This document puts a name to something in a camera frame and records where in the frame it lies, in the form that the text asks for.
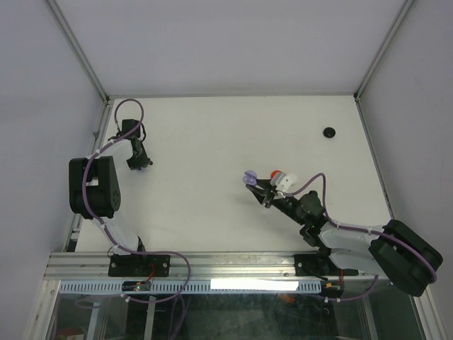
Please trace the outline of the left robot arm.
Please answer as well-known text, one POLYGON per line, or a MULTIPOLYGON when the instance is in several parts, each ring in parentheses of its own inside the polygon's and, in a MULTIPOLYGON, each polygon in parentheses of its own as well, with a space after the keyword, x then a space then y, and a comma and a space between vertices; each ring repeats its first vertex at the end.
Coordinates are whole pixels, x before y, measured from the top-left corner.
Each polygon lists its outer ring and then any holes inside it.
POLYGON ((123 266, 133 275, 143 274, 148 258, 144 245, 120 212, 121 192, 117 170, 126 165, 140 171, 153 164, 144 148, 146 131, 138 120, 126 119, 101 150, 69 162, 69 204, 73 213, 91 220, 117 255, 126 255, 123 266))

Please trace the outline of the black charging case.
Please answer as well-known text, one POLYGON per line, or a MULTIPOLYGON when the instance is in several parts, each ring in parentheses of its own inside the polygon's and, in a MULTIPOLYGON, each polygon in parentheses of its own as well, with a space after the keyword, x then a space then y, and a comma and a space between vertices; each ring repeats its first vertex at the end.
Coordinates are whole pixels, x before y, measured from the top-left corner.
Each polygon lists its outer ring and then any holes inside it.
POLYGON ((333 127, 326 127, 323 130, 323 136, 328 139, 334 138, 336 136, 336 130, 333 127))

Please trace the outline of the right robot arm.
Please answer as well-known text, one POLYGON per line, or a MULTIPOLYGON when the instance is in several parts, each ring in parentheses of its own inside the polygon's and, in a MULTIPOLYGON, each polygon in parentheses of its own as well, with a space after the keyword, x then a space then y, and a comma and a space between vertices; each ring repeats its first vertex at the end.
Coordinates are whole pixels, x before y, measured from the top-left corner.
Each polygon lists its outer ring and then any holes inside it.
POLYGON ((294 177, 281 171, 274 171, 269 179, 246 171, 243 182, 264 208, 279 210, 301 227, 303 240, 319 250, 316 265, 322 273, 362 271, 383 276, 415 297, 436 282, 441 254, 402 221, 391 219, 369 227, 335 221, 326 209, 326 192, 308 189, 312 178, 296 191, 291 189, 294 177))

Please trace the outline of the white charging case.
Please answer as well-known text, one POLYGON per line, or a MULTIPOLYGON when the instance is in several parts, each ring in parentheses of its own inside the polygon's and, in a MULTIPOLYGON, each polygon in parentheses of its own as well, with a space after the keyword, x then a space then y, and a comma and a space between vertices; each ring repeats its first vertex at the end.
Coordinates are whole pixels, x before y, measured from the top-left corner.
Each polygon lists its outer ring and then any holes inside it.
POLYGON ((296 182, 297 182, 297 176, 294 175, 294 174, 288 174, 288 175, 286 176, 286 182, 288 182, 288 184, 289 184, 290 186, 295 185, 296 182))

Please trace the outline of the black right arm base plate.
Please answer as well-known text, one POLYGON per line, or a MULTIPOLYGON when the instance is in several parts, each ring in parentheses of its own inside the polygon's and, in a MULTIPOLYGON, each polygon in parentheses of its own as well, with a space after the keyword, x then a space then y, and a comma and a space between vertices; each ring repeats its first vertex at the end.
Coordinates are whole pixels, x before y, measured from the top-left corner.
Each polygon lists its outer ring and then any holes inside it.
POLYGON ((315 253, 295 254, 294 270, 296 277, 314 276, 326 280, 328 276, 347 277, 358 276, 359 272, 355 269, 340 269, 328 256, 315 253))

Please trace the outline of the lilac charging case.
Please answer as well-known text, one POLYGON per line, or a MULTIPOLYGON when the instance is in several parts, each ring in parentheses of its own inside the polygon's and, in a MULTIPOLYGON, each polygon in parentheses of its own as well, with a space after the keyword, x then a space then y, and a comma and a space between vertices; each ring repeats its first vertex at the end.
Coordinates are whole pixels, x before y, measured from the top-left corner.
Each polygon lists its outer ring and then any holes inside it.
POLYGON ((258 182, 257 173, 253 170, 247 170, 244 172, 242 181, 249 186, 257 186, 258 182))

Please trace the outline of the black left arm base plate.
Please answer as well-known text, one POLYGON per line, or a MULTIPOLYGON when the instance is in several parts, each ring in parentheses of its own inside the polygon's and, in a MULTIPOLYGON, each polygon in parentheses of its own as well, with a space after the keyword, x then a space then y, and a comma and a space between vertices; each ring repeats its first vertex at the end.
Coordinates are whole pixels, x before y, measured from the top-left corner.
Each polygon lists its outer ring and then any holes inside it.
POLYGON ((169 275, 171 257, 168 255, 117 255, 110 257, 109 277, 165 278, 169 275))

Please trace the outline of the orange charging case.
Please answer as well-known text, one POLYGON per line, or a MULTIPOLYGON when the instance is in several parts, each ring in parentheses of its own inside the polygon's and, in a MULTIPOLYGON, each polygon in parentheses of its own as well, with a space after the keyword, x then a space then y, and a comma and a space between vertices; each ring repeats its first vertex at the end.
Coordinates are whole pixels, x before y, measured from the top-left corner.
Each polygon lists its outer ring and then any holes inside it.
POLYGON ((277 176, 281 171, 275 170, 271 173, 271 178, 273 179, 275 176, 277 176))

